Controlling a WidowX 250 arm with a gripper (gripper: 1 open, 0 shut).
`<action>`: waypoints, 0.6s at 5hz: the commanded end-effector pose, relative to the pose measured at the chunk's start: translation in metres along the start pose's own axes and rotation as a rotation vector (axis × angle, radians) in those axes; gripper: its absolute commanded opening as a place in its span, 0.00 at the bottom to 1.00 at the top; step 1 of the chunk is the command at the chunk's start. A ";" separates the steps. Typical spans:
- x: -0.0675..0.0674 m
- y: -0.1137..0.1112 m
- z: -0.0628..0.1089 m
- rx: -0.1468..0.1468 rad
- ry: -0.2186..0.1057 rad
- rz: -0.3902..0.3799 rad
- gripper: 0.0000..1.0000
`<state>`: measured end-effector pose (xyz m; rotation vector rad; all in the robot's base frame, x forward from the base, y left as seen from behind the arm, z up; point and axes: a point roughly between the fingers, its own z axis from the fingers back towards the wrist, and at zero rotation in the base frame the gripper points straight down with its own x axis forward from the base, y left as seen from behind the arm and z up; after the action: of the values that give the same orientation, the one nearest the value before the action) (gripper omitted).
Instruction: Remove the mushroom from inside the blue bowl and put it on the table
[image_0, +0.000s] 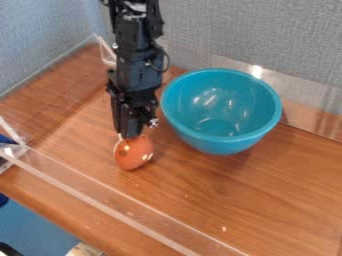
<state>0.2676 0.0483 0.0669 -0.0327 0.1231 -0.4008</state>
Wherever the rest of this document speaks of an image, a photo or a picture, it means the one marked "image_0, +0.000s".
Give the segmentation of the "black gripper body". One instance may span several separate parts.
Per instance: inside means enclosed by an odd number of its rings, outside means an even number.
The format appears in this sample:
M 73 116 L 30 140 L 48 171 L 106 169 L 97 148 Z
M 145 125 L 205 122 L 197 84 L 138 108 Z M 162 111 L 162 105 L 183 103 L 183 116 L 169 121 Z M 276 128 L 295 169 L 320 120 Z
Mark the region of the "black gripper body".
M 106 72 L 109 95 L 134 107 L 154 104 L 154 91 L 161 86 L 162 73 L 168 68 L 169 56 L 160 46 L 120 55 L 116 69 Z

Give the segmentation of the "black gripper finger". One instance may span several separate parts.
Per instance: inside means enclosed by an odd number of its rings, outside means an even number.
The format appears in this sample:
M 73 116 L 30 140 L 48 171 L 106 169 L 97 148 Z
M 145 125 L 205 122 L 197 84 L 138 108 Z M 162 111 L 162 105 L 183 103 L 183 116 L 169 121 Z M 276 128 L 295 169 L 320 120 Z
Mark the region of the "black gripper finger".
M 157 106 L 153 104 L 140 107 L 133 107 L 126 103 L 121 105 L 120 134 L 124 139 L 137 137 L 142 133 L 144 127 L 154 128 L 157 126 L 156 108 Z
M 121 133 L 121 128 L 120 128 L 121 103 L 113 96 L 110 96 L 110 110 L 112 110 L 113 127 L 116 130 L 116 133 L 120 134 Z

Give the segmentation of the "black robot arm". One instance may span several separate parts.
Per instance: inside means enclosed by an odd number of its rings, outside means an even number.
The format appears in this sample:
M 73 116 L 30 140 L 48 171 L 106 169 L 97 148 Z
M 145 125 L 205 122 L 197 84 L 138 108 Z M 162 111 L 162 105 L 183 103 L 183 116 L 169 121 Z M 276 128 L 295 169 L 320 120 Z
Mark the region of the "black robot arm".
M 158 0 L 100 1 L 108 7 L 114 34 L 116 66 L 106 71 L 113 127 L 122 139 L 132 139 L 144 126 L 157 126 L 154 91 L 169 68 L 169 56 L 156 42 L 164 21 Z

